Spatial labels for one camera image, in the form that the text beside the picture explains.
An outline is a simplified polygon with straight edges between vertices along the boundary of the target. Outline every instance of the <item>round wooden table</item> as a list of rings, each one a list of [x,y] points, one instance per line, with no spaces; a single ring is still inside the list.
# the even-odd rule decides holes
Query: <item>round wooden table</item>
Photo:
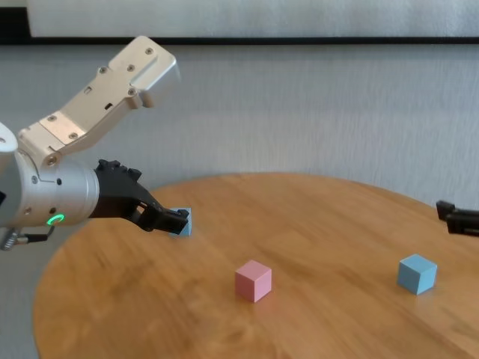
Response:
[[[479,358],[479,239],[434,208],[341,179],[210,177],[155,192],[192,208],[192,235],[93,220],[46,267],[34,304],[41,359]],[[436,286],[396,284],[399,261],[437,263]],[[272,268],[252,304],[249,260]]]

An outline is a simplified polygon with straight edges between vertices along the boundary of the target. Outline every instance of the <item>blue cube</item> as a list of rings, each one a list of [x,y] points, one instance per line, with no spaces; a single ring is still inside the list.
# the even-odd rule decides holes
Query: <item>blue cube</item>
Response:
[[[413,294],[421,294],[434,287],[437,265],[419,254],[399,262],[397,284]]]
[[[181,207],[181,208],[171,208],[172,211],[177,211],[179,209],[185,209],[188,211],[188,224],[183,228],[180,234],[174,234],[170,233],[172,236],[181,236],[181,237],[187,237],[192,235],[192,209],[191,208],[186,208],[186,207]]]

